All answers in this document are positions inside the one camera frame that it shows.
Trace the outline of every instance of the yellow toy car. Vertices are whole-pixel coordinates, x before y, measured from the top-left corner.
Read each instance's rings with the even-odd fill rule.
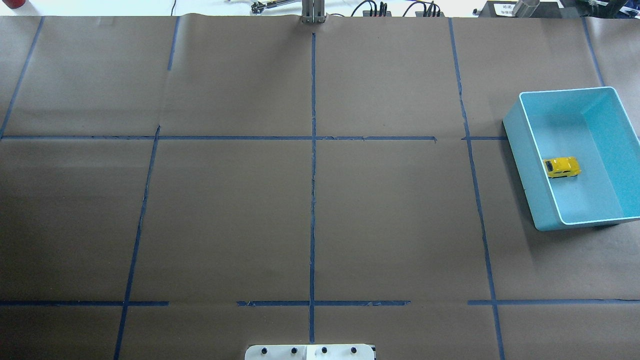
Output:
[[[582,170],[580,170],[578,160],[573,156],[546,159],[543,160],[543,162],[545,163],[545,168],[547,170],[547,177],[552,179],[557,177],[576,176],[582,172]]]

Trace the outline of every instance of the storage box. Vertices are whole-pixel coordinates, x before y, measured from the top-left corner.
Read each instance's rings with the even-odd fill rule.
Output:
[[[640,219],[640,142],[614,88],[523,92],[503,123],[538,230]],[[582,173],[547,178],[543,159],[565,156]]]

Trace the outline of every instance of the light blue plastic container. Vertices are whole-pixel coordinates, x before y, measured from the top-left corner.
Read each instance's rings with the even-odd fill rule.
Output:
[[[523,92],[503,123],[538,230],[640,219],[640,142],[614,88]],[[565,156],[582,173],[547,178],[542,160]]]

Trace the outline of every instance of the red object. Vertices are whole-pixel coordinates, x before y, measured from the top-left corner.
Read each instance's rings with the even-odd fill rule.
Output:
[[[7,6],[9,6],[9,9],[17,9],[20,6],[24,5],[26,0],[2,0],[3,3],[5,3]]]

